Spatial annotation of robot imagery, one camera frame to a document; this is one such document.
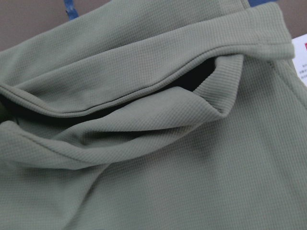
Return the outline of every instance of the folded fabric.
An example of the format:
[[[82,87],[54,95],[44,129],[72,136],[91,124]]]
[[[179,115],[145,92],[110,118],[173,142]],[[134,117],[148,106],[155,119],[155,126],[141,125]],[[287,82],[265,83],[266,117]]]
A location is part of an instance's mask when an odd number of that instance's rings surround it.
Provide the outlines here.
[[[293,57],[248,0],[112,0],[0,52],[0,229],[304,229]]]

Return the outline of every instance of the textured green fabric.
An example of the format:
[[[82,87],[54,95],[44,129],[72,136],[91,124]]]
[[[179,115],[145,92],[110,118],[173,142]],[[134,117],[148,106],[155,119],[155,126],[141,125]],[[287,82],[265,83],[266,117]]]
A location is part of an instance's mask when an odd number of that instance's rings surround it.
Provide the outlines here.
[[[293,57],[248,0],[112,0],[0,52],[0,229],[306,229]]]

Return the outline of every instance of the seam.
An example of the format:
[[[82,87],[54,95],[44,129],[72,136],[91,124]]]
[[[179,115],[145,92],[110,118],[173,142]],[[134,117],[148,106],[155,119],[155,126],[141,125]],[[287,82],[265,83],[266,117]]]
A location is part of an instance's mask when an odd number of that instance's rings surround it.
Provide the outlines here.
[[[288,42],[287,42],[287,43],[272,43],[272,44],[265,43],[265,44],[263,44],[263,45],[282,45],[282,44],[287,45],[287,44],[289,44],[289,43],[288,43]],[[6,89],[6,88],[3,87],[2,85],[0,85],[0,88],[3,88],[5,91],[10,92],[11,94],[15,95],[16,97],[18,97],[18,98],[20,98],[20,99],[22,99],[22,100],[24,100],[24,101],[27,101],[27,102],[29,102],[30,104],[35,105],[35,106],[37,106],[38,108],[41,108],[41,109],[43,109],[43,110],[45,110],[45,111],[48,111],[48,112],[52,112],[52,113],[56,113],[56,114],[80,113],[80,112],[88,111],[88,110],[90,110],[90,109],[92,109],[92,108],[95,108],[95,107],[97,107],[97,106],[101,106],[101,105],[104,105],[104,104],[106,104],[106,103],[110,103],[110,102],[113,102],[113,101],[118,100],[118,99],[120,99],[120,98],[126,97],[126,96],[128,96],[128,95],[130,95],[130,94],[132,94],[132,93],[137,92],[137,91],[140,91],[140,90],[144,90],[144,89],[153,87],[153,86],[159,84],[160,82],[166,80],[167,78],[170,78],[170,76],[176,74],[178,71],[180,71],[181,69],[183,69],[186,65],[188,65],[190,62],[192,62],[194,59],[198,58],[198,57],[201,56],[201,55],[204,55],[204,54],[206,54],[206,53],[209,53],[210,51],[213,51],[213,50],[216,50],[216,49],[219,49],[219,48],[222,48],[222,47],[228,47],[228,46],[250,46],[250,45],[262,45],[262,44],[260,44],[260,43],[250,43],[250,44],[244,44],[244,45],[229,44],[229,45],[218,46],[218,47],[215,47],[215,48],[206,50],[205,52],[198,54],[198,55],[195,56],[193,59],[191,59],[191,60],[189,60],[188,62],[186,62],[184,65],[180,66],[177,70],[175,70],[175,72],[171,73],[170,75],[166,76],[166,77],[163,78],[162,80],[160,80],[160,81],[158,81],[158,82],[156,82],[156,83],[154,83],[154,84],[152,84],[152,85],[150,85],[150,86],[147,86],[147,87],[144,87],[144,88],[137,89],[137,90],[135,90],[135,91],[133,91],[133,92],[130,92],[130,93],[128,93],[128,94],[125,94],[125,95],[123,95],[123,96],[121,96],[121,97],[118,97],[118,98],[116,98],[116,99],[114,99],[114,100],[111,100],[111,101],[108,101],[108,102],[104,102],[104,103],[100,103],[100,104],[93,105],[93,106],[91,106],[91,107],[89,107],[89,108],[87,108],[87,109],[84,109],[84,110],[71,111],[71,112],[63,112],[63,113],[61,113],[61,112],[55,112],[55,111],[53,111],[53,110],[50,110],[50,109],[48,109],[48,108],[44,108],[44,107],[42,107],[42,106],[40,106],[40,105],[38,105],[38,104],[36,104],[36,103],[34,103],[34,102],[28,100],[28,99],[25,99],[25,98],[21,97],[20,95],[14,93],[14,92],[12,92],[12,91],[10,91],[9,89]]]
[[[35,144],[37,144],[37,145],[39,145],[39,146],[41,146],[41,147],[43,147],[43,148],[45,148],[45,149],[47,149],[47,150],[49,150],[49,151],[55,153],[55,154],[61,155],[62,157],[67,157],[67,158],[69,158],[69,159],[72,159],[72,160],[75,160],[75,161],[78,161],[78,162],[82,162],[82,163],[91,163],[91,162],[82,161],[82,160],[80,160],[80,159],[76,159],[76,158],[73,158],[73,157],[64,155],[64,154],[62,154],[62,153],[60,153],[60,152],[57,152],[57,151],[55,151],[55,150],[53,150],[53,149],[50,149],[48,146],[45,146],[45,145],[43,145],[43,144],[37,142],[36,140],[33,140],[32,138],[27,137],[27,136],[25,136],[25,135],[23,135],[23,134],[21,134],[21,133],[18,133],[18,132],[14,131],[14,130],[12,130],[12,129],[10,129],[10,128],[4,128],[4,130],[9,131],[9,132],[11,132],[11,133],[13,133],[13,134],[16,134],[16,135],[18,135],[19,137],[22,137],[22,138],[24,138],[24,139],[27,139],[28,141],[31,141],[31,142],[33,142],[33,143],[35,143]]]
[[[267,61],[269,66],[273,69],[273,71],[277,74],[279,79],[284,83],[284,85],[292,92],[292,94],[295,96],[295,98],[300,102],[300,104],[303,106],[305,110],[307,110],[307,107],[304,105],[304,103],[301,101],[301,98],[296,94],[296,92],[293,90],[293,88],[283,79],[283,77],[280,75],[279,71],[276,69],[272,61]]]

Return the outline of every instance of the white paper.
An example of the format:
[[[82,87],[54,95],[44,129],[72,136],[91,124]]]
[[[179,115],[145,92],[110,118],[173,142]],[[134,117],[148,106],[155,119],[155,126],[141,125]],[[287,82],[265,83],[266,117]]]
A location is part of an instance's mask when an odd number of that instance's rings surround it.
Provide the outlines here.
[[[307,86],[307,34],[292,39],[295,58],[292,59],[296,73]]]

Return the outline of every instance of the waffle-knit fabric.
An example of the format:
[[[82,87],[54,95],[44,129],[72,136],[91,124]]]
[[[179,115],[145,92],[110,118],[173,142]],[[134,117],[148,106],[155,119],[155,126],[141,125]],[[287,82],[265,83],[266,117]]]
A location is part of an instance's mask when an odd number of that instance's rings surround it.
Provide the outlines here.
[[[306,229],[293,57],[248,0],[112,0],[0,52],[0,229]]]

